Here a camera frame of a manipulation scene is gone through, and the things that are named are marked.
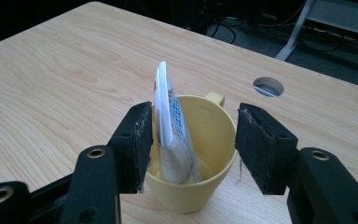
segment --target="table surface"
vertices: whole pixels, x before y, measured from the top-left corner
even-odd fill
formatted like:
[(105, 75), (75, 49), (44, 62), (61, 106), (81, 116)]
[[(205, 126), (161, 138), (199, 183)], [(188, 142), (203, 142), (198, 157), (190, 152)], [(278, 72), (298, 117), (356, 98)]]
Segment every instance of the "table surface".
[[(161, 61), (178, 94), (224, 94), (235, 123), (241, 102), (260, 106), (298, 148), (332, 152), (358, 181), (358, 86), (89, 3), (0, 42), (0, 182), (35, 190), (71, 174), (77, 155), (107, 143), (132, 105), (153, 101)], [(284, 93), (259, 94), (258, 77), (279, 80)], [(123, 223), (289, 223), (285, 201), (262, 195), (237, 157), (199, 212), (170, 212), (147, 186), (121, 195), (121, 212)]]

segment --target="plastic bag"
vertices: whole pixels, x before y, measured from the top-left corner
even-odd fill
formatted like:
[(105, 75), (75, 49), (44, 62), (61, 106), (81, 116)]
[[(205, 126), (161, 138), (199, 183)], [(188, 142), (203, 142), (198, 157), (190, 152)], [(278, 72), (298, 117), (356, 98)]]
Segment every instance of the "plastic bag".
[(156, 73), (155, 112), (162, 178), (175, 184), (200, 182), (195, 149), (165, 62), (159, 64)]

